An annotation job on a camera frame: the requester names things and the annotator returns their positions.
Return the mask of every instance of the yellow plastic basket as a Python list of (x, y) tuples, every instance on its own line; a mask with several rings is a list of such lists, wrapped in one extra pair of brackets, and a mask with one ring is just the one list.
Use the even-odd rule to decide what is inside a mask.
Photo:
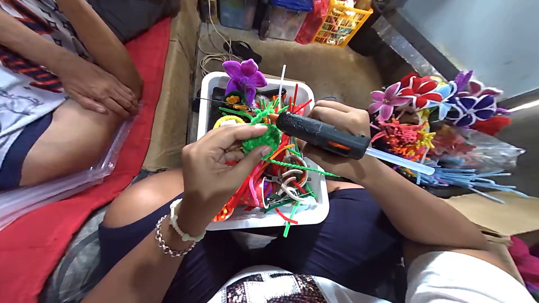
[(328, 16), (318, 28), (313, 42), (345, 47), (371, 14), (372, 9), (349, 8), (343, 2), (331, 0)]

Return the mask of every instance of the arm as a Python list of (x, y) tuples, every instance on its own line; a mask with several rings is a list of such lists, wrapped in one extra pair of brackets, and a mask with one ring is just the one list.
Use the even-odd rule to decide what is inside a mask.
[[(354, 135), (370, 134), (368, 113), (338, 102), (318, 101), (309, 115)], [(327, 171), (353, 180), (373, 195), (393, 226), (410, 241), (405, 246), (407, 263), (429, 251), (455, 251), (504, 269), (488, 252), (481, 231), (464, 215), (378, 159), (336, 157), (309, 144), (303, 152)]]
[(39, 65), (48, 67), (51, 71), (56, 70), (64, 58), (77, 57), (32, 31), (2, 9), (0, 9), (0, 44)]
[[(245, 157), (238, 150), (225, 151), (232, 149), (237, 140), (257, 137), (266, 131), (266, 126), (220, 127), (183, 148), (183, 171), (189, 178), (183, 179), (184, 196), (176, 208), (178, 226), (183, 232), (200, 235), (271, 148), (258, 147)], [(228, 160), (240, 161), (229, 167), (224, 164)], [(166, 245), (174, 250), (191, 244), (181, 241), (168, 216), (161, 224), (161, 233)], [(152, 231), (122, 258), (83, 303), (161, 302), (183, 257), (164, 255), (155, 235)]]
[[(161, 224), (161, 234), (166, 244), (175, 250), (186, 249), (191, 243), (181, 241), (168, 220), (167, 217), (163, 221), (166, 224)], [(172, 258), (164, 254), (157, 246), (155, 235), (155, 231), (152, 231), (122, 258), (82, 303), (161, 302), (183, 256)]]
[(78, 55), (32, 31), (0, 9), (0, 44), (47, 67), (62, 81), (66, 94), (83, 108), (127, 117), (136, 113), (133, 92), (118, 79)]
[(97, 64), (140, 98), (142, 78), (116, 35), (85, 0), (56, 0)]

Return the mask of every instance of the leg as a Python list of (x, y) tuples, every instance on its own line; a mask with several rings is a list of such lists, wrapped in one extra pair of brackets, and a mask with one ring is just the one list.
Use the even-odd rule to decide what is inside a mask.
[(65, 101), (26, 155), (19, 185), (36, 185), (88, 169), (106, 152), (120, 122), (113, 113), (103, 115)]
[(327, 218), (291, 227), (288, 238), (272, 241), (262, 253), (272, 256), (270, 265), (378, 295), (375, 289), (400, 263), (401, 236), (365, 189), (332, 183), (328, 188), (348, 188), (329, 193)]
[[(99, 226), (101, 262), (110, 270), (182, 197), (183, 175), (168, 170), (135, 183), (110, 205)], [(228, 231), (209, 231), (183, 259), (164, 302), (207, 302), (235, 273), (249, 266)]]

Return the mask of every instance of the person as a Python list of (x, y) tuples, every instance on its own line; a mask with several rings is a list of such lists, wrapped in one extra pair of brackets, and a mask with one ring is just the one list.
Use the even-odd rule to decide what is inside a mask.
[(88, 169), (142, 80), (84, 0), (0, 1), (0, 191)]
[[(309, 115), (354, 135), (369, 135), (363, 110), (324, 100)], [(234, 147), (266, 129), (211, 130), (184, 147), (183, 171), (153, 175), (120, 194), (99, 227), (101, 262), (108, 273), (83, 303), (387, 302), (360, 290), (376, 287), (376, 273), (390, 274), (388, 264), (399, 262), (400, 235), (405, 239), (406, 302), (533, 302), (488, 251), (472, 222), (368, 155), (356, 161), (304, 144), (305, 156), (364, 188), (328, 181), (335, 189), (329, 194), (328, 217), (320, 224), (293, 226), (288, 238), (271, 241), (256, 261), (249, 260), (230, 231), (204, 235), (271, 150), (260, 146), (244, 155)], [(238, 159), (235, 166), (224, 164)], [(171, 203), (178, 199), (171, 221)], [(386, 219), (398, 232), (385, 226)], [(185, 238), (171, 226), (174, 222)]]

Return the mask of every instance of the electric cord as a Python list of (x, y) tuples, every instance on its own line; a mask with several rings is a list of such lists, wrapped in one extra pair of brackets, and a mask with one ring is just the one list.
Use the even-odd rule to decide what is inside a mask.
[[(211, 12), (210, 1), (208, 1), (208, 12)], [(204, 36), (206, 36), (206, 34), (199, 37), (198, 42), (197, 42), (198, 49), (202, 53), (206, 54), (204, 57), (202, 57), (201, 62), (200, 62), (200, 67), (202, 69), (202, 76), (206, 76), (207, 74), (209, 74), (211, 72), (206, 68), (206, 64), (208, 64), (208, 62), (210, 62), (212, 60), (216, 60), (216, 61), (219, 61), (219, 62), (225, 62), (227, 60), (242, 61), (242, 59), (240, 57), (232, 54), (232, 40), (230, 39), (230, 37), (228, 37), (225, 34), (221, 34), (217, 30), (217, 27), (213, 23), (213, 18), (211, 18), (211, 16), (210, 16), (209, 19), (210, 19), (211, 25), (213, 26), (213, 29), (217, 32), (217, 34), (221, 37), (221, 39), (229, 46), (229, 52), (228, 53), (222, 52), (219, 48), (217, 48), (215, 46), (215, 44), (213, 43), (213, 41), (211, 39), (210, 25), (208, 23), (206, 23), (206, 25), (208, 26), (208, 30), (207, 30), (208, 40), (210, 41), (211, 45), (213, 46), (213, 48), (217, 52), (206, 52), (206, 51), (202, 50), (201, 47), (200, 47), (200, 40)]]

